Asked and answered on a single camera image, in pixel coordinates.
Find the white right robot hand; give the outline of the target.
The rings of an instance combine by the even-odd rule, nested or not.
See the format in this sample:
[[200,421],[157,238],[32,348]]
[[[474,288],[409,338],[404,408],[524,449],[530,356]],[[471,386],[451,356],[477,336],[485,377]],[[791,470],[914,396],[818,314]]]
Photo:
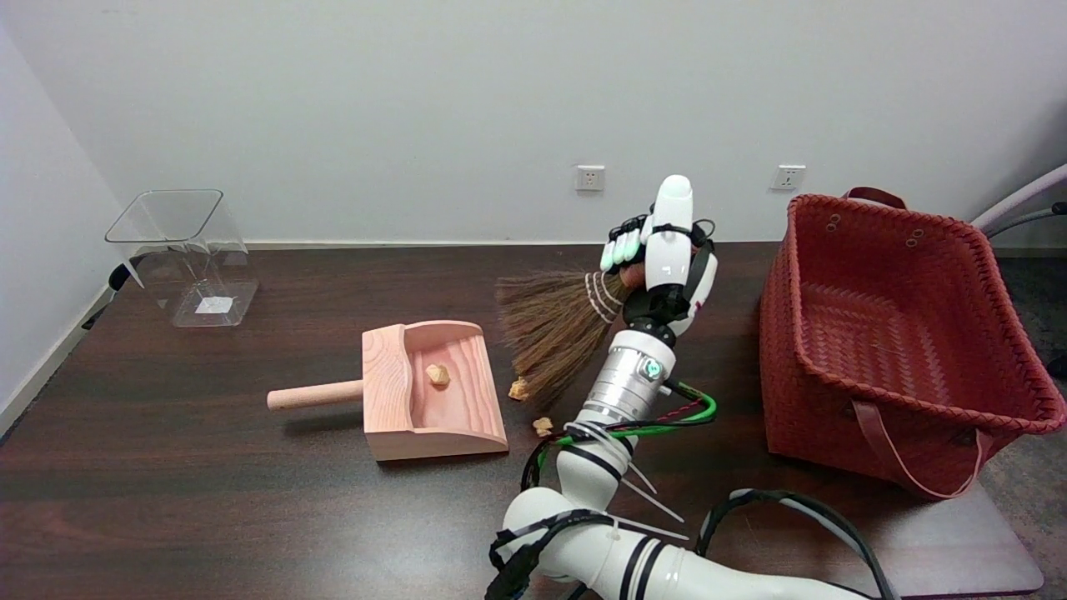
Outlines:
[[708,300],[718,268],[710,234],[715,224],[694,219],[694,191],[684,175],[667,176],[648,214],[609,232],[599,256],[599,281],[628,295],[606,297],[630,329],[673,343],[689,330]]

